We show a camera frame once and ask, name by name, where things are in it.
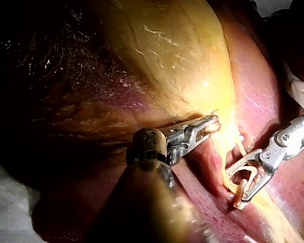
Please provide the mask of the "right arm instrument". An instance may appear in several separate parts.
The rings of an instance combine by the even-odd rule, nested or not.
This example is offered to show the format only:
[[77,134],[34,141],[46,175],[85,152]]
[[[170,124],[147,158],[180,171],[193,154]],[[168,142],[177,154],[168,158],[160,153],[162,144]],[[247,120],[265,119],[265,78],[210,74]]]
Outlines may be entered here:
[[290,125],[277,131],[268,147],[260,153],[259,159],[266,173],[275,173],[284,160],[298,155],[304,150],[304,116],[297,117]]

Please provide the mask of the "left arm instrument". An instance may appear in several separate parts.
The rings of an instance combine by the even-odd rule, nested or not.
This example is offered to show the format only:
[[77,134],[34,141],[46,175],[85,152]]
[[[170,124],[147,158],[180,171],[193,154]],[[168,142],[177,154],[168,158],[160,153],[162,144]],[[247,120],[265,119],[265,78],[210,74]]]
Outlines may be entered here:
[[196,137],[196,125],[180,123],[166,128],[143,128],[137,131],[126,150],[126,163],[156,159],[174,166],[188,154]]

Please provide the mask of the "right arm instrument jaw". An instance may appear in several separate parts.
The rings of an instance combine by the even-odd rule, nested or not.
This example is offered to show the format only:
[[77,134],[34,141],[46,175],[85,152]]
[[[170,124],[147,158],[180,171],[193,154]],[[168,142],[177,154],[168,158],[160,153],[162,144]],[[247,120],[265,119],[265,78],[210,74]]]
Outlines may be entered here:
[[273,178],[274,173],[265,171],[264,168],[243,168],[242,170],[250,171],[251,174],[244,187],[241,201],[250,202]]
[[226,173],[229,176],[232,176],[238,171],[238,169],[245,165],[260,165],[259,155],[262,152],[262,149],[256,149],[253,152],[250,152],[243,156],[240,160],[232,164],[229,168],[226,169]]

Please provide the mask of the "left arm instrument jaw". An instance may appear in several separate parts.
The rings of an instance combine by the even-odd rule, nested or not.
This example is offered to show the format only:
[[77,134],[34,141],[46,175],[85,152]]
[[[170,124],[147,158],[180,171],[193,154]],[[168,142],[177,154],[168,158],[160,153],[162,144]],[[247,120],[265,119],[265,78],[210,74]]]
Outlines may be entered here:
[[221,124],[215,122],[213,124],[206,125],[205,123],[192,123],[195,126],[195,135],[193,135],[194,140],[201,140],[203,137],[220,130]]
[[217,115],[206,115],[203,117],[195,118],[195,119],[189,121],[188,126],[186,128],[187,132],[195,131],[195,126],[192,125],[192,123],[195,123],[195,122],[202,123],[202,124],[205,123],[206,125],[209,125],[209,124],[213,124],[213,123],[219,122],[219,121],[218,121]]

